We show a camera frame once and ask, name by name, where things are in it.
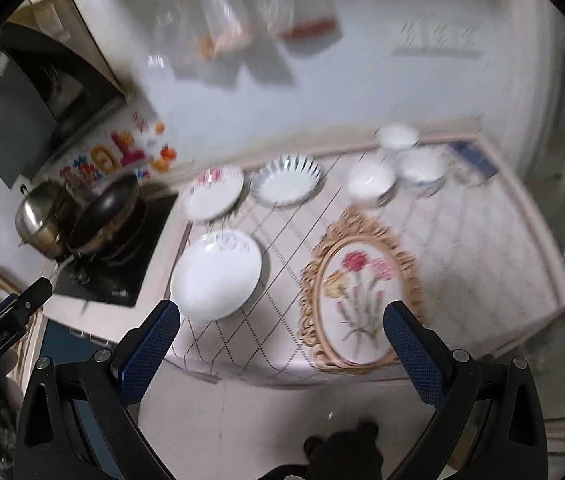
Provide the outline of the large white plate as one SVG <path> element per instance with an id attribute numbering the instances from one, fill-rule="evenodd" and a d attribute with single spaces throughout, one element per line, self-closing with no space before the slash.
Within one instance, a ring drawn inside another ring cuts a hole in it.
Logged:
<path id="1" fill-rule="evenodd" d="M 212 231 L 176 262 L 170 299 L 188 320 L 217 321 L 247 302 L 261 272 L 262 253 L 250 235 L 238 230 Z"/>

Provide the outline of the white bowl floral outside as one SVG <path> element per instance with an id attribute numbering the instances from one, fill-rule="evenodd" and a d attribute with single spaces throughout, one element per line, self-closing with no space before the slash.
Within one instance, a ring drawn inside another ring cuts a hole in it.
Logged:
<path id="1" fill-rule="evenodd" d="M 389 165 L 363 160 L 348 170 L 345 191 L 354 204 L 379 207 L 389 200 L 395 183 L 397 175 Z"/>

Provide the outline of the white bowl blue rim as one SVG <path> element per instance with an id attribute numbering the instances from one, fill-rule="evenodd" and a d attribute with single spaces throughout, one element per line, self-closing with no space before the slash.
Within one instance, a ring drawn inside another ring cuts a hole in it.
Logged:
<path id="1" fill-rule="evenodd" d="M 444 162 L 433 152 L 410 150 L 397 156 L 395 162 L 402 188 L 412 196 L 435 195 L 445 182 Z"/>

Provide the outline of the white plate red flowers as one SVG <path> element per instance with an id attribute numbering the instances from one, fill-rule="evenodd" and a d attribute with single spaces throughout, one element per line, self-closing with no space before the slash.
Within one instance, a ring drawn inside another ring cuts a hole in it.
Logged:
<path id="1" fill-rule="evenodd" d="M 180 194 L 180 209 L 194 222 L 212 221 L 238 202 L 244 172 L 236 166 L 214 166 L 199 174 Z"/>

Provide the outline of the white bowl black rim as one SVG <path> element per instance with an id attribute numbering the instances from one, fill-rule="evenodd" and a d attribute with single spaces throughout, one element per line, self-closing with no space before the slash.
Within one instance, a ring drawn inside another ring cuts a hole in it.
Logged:
<path id="1" fill-rule="evenodd" d="M 409 124 L 383 125 L 377 131 L 380 148 L 391 152 L 404 152 L 415 148 L 420 131 Z"/>

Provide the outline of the blue striped fluted plate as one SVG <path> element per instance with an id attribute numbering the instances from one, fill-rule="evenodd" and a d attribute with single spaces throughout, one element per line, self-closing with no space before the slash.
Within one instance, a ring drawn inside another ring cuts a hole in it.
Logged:
<path id="1" fill-rule="evenodd" d="M 253 198 L 272 207 L 288 207 L 307 200 L 323 177 L 321 165 L 307 155 L 284 155 L 270 160 L 251 180 Z"/>

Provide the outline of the black gas stove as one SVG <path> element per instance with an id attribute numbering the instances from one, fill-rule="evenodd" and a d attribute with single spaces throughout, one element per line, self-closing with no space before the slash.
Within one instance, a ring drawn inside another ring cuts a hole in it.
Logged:
<path id="1" fill-rule="evenodd" d="M 176 197 L 140 198 L 110 242 L 95 254 L 73 260 L 59 273 L 55 293 L 133 308 Z"/>

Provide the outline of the steel cooking pot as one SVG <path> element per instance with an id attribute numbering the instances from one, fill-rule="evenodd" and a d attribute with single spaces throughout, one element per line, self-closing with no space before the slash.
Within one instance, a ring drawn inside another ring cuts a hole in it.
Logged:
<path id="1" fill-rule="evenodd" d="M 64 185 L 47 180 L 35 188 L 21 184 L 23 200 L 14 217 L 22 245 L 33 247 L 48 259 L 66 252 L 66 241 L 77 222 L 80 206 Z"/>

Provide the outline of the diamond-pattern counter mat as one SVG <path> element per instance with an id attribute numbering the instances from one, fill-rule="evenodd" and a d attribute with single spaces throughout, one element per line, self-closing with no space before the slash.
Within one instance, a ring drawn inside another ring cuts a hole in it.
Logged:
<path id="1" fill-rule="evenodd" d="M 496 154 L 481 184 L 446 177 L 428 197 L 397 190 L 357 206 L 345 180 L 377 150 L 324 157 L 306 203 L 252 197 L 218 222 L 263 254 L 253 297 L 214 322 L 184 321 L 168 362 L 190 374 L 259 386 L 400 380 L 383 335 L 394 300 L 453 348 L 501 356 L 565 310 L 565 263 L 533 199 Z"/>

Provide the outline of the black wok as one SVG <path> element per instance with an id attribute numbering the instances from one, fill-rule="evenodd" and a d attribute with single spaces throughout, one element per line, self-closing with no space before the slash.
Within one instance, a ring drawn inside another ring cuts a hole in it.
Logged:
<path id="1" fill-rule="evenodd" d="M 135 174 L 113 181 L 85 209 L 74 226 L 66 247 L 74 255 L 99 252 L 130 218 L 139 197 Z"/>

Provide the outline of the blue smartphone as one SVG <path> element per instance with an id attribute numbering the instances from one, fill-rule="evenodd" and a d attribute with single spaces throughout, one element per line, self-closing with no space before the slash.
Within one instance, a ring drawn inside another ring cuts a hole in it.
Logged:
<path id="1" fill-rule="evenodd" d="M 466 141 L 455 141 L 451 143 L 452 152 L 483 180 L 489 180 L 497 175 L 499 170 L 491 163 L 476 145 Z"/>

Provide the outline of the plastic bag orange contents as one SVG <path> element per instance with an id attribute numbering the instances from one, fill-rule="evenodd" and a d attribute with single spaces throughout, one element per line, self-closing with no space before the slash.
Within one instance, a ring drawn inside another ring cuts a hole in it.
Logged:
<path id="1" fill-rule="evenodd" d="M 243 0 L 192 0 L 194 52 L 205 61 L 251 46 L 253 32 Z"/>

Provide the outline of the plastic bag red contents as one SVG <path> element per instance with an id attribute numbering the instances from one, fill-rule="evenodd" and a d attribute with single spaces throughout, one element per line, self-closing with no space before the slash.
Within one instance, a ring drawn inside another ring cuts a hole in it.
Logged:
<path id="1" fill-rule="evenodd" d="M 255 0 L 265 33 L 292 54 L 310 56 L 341 37 L 333 0 Z"/>

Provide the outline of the colourful cartoon wall sticker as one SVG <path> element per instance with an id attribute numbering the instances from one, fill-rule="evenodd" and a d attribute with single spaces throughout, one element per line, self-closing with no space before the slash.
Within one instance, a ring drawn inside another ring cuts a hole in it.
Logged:
<path id="1" fill-rule="evenodd" d="M 127 107 L 87 133 L 48 174 L 75 192 L 94 191 L 122 174 L 149 181 L 175 167 L 178 151 L 169 133 L 150 106 Z"/>

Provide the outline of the white triple wall socket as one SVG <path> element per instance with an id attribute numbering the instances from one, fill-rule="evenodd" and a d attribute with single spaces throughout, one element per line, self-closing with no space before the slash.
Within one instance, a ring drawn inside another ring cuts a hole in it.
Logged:
<path id="1" fill-rule="evenodd" d="M 481 29 L 473 24 L 437 18 L 405 18 L 390 25 L 394 56 L 480 58 L 484 52 Z"/>

